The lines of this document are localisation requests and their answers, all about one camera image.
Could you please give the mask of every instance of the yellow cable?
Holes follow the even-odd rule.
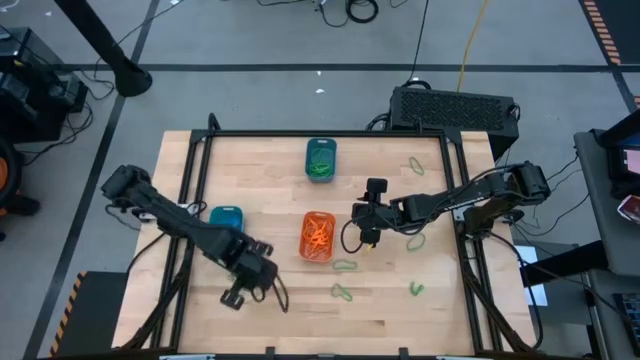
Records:
[[[480,14],[478,14],[476,24],[473,26],[473,30],[471,30],[471,36],[469,36],[467,48],[464,49],[464,57],[462,58],[462,67],[460,68],[460,75],[458,76],[458,87],[456,88],[456,92],[460,92],[460,87],[462,86],[462,78],[464,77],[464,65],[467,63],[467,56],[469,55],[471,43],[473,42],[473,38],[476,36],[476,31],[478,30],[478,26],[480,25],[482,16],[484,16],[484,11],[487,9],[487,5],[489,5],[489,0],[484,0],[484,2],[482,3],[482,9],[480,9]]]

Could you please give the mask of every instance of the black metal frame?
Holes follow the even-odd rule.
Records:
[[[440,130],[425,130],[420,133],[416,131],[325,131],[325,130],[220,130],[219,126],[217,126],[217,122],[215,122],[215,128],[211,128],[211,117],[210,117],[210,129],[207,130],[192,130],[191,138],[189,141],[189,149],[187,151],[187,159],[185,163],[185,171],[183,174],[182,185],[180,189],[180,202],[186,202],[188,197],[188,188],[191,180],[191,176],[193,173],[193,166],[195,162],[195,154],[198,144],[204,139],[205,149],[202,155],[202,161],[200,163],[200,170],[198,176],[198,184],[196,188],[195,201],[201,201],[204,195],[204,184],[206,183],[207,170],[209,167],[209,158],[213,143],[213,137],[370,137],[370,138],[402,138],[402,137],[424,137],[424,138],[437,138],[440,142],[440,150],[442,153],[442,162],[444,165],[444,173],[445,180],[448,189],[452,189],[455,187],[455,180],[453,176],[453,169],[451,166],[451,159],[449,155],[448,148],[448,138],[445,136],[444,132]],[[461,142],[454,141],[455,150],[456,150],[456,158],[458,161],[458,167],[460,171],[460,177],[463,183],[467,183],[469,181],[469,175],[464,155],[464,149],[462,147]],[[453,219],[454,229],[456,229],[456,244],[458,250],[458,262],[460,264],[461,272],[463,270],[463,266],[465,266],[465,261],[467,259],[467,250],[466,250],[466,241],[467,239],[463,236],[462,230],[456,226],[456,220]],[[166,288],[168,284],[171,283],[171,277],[174,272],[176,256],[178,251],[178,243],[179,239],[171,239],[171,244],[169,246],[169,251],[167,253],[167,262],[165,264],[164,277],[163,277],[163,289],[161,291],[161,296],[165,294]],[[474,241],[474,251],[475,258],[477,260],[477,270],[479,274],[479,279],[482,283],[483,289],[486,291],[486,294],[489,296],[489,299],[493,299],[491,295],[491,285],[489,281],[489,274],[487,270],[486,260],[484,257],[484,249],[482,247],[482,242]],[[187,251],[185,251],[183,261],[188,261],[188,269],[189,273],[191,270],[191,262],[193,259],[193,246],[189,248],[187,247]],[[470,334],[473,343],[473,349],[475,356],[484,356],[494,359],[573,359],[568,357],[555,357],[548,356],[542,354],[534,354],[534,353],[513,353],[513,352],[504,352],[502,350],[501,344],[501,335],[498,331],[496,324],[493,322],[491,318],[488,318],[488,324],[490,329],[491,343],[493,346],[493,350],[486,350],[482,344],[482,333],[478,320],[478,313],[475,301],[475,295],[471,288],[463,282],[464,286],[464,295],[466,301],[466,307],[469,318],[469,327]],[[187,282],[184,287],[180,290],[178,295],[178,301],[176,303],[176,315],[174,317],[172,331],[171,331],[171,340],[170,347],[173,349],[177,349],[180,342],[181,335],[181,327],[182,320],[184,314],[184,307],[186,305],[186,296],[188,291],[188,275]],[[161,320],[153,334],[151,347],[159,347],[160,339],[162,335],[162,325],[163,321]],[[363,356],[363,355],[354,355],[354,356],[346,356],[346,355],[332,355],[333,359],[436,359],[436,356],[410,356],[407,348],[399,348],[398,355],[385,355],[385,356]],[[260,360],[271,360],[271,359],[309,359],[313,358],[314,355],[304,354],[304,355],[276,355],[275,348],[267,347],[264,354],[216,354],[216,358],[220,359],[260,359]]]

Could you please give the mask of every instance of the table leg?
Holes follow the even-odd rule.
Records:
[[[549,282],[555,277],[538,270],[542,268],[560,277],[580,274],[591,269],[608,270],[609,262],[602,240],[580,246],[574,250],[523,266],[520,273],[526,275],[531,286]]]

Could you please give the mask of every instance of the wooden table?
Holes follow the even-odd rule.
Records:
[[[153,176],[153,185],[173,200],[178,197],[189,135],[165,133]],[[486,134],[463,135],[470,176],[493,167]],[[376,249],[355,255],[342,250],[336,235],[334,259],[357,261],[355,272],[337,272],[331,264],[310,263],[299,256],[303,215],[311,210],[333,213],[339,229],[349,219],[351,205],[364,193],[369,177],[389,180],[385,201],[446,189],[437,139],[335,140],[337,176],[329,184],[312,184],[304,174],[308,138],[214,138],[204,196],[209,208],[202,219],[208,219],[215,206],[242,208],[245,231],[273,244],[272,259],[280,268],[291,305],[289,313],[283,314],[270,291],[260,304],[248,296],[240,311],[223,306],[219,298],[231,283],[228,274],[197,250],[180,352],[260,354],[265,347],[275,346],[278,354],[393,355],[399,347],[407,347],[412,355],[473,354],[450,214],[425,228],[426,244],[413,253],[405,248],[407,238],[392,231],[383,232]],[[197,158],[202,152],[202,146],[199,148]],[[452,147],[450,153],[458,176]],[[424,168],[424,176],[411,170],[411,156]],[[190,196],[196,179],[194,174]],[[506,226],[497,225],[494,230],[510,239]],[[144,225],[137,251],[158,233],[155,224]],[[347,230],[345,239],[355,247],[355,226]],[[114,346],[126,342],[156,304],[168,244],[168,240],[157,244],[133,268]],[[485,240],[485,252],[496,305],[522,338],[533,344],[535,335],[516,257],[504,244],[490,239]],[[412,281],[425,287],[416,297],[409,291]],[[331,296],[335,283],[350,289],[352,302]],[[172,317],[173,309],[167,313],[162,344],[168,344]],[[484,346],[490,348],[481,306],[479,318],[485,328]]]

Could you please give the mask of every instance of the floor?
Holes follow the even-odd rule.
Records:
[[[116,39],[172,6],[169,0],[89,2]],[[8,234],[0,243],[0,358],[48,354],[78,272],[126,269],[137,234],[104,214],[106,200],[96,184],[120,164],[153,171],[165,130],[203,128],[209,112],[225,129],[363,129],[384,112],[393,87],[409,76],[425,2],[409,0],[397,9],[379,3],[372,23],[334,29],[311,2],[260,7],[183,0],[145,27],[148,32],[125,40],[122,48],[132,60],[151,69],[152,88],[126,100],[116,94],[90,100],[92,127],[25,170],[24,192],[41,201],[41,211],[0,219]],[[414,76],[435,89],[455,90],[481,5],[429,2]],[[330,0],[326,15],[341,21],[342,2]],[[21,0],[0,12],[0,24],[31,27],[66,63],[90,69],[97,59],[53,0]],[[463,91],[512,96],[522,107],[521,136],[508,161],[530,160],[548,174],[574,158],[575,132],[611,126],[634,108],[633,94],[640,95],[638,68],[611,66],[578,0],[491,1],[468,64]],[[106,91],[89,85],[98,94]],[[539,207],[542,229],[585,194],[582,177],[569,178]],[[597,238],[587,202],[540,240]],[[543,348],[582,355],[585,341],[575,340],[584,338],[580,331],[550,327],[549,334],[559,335],[548,336]]]

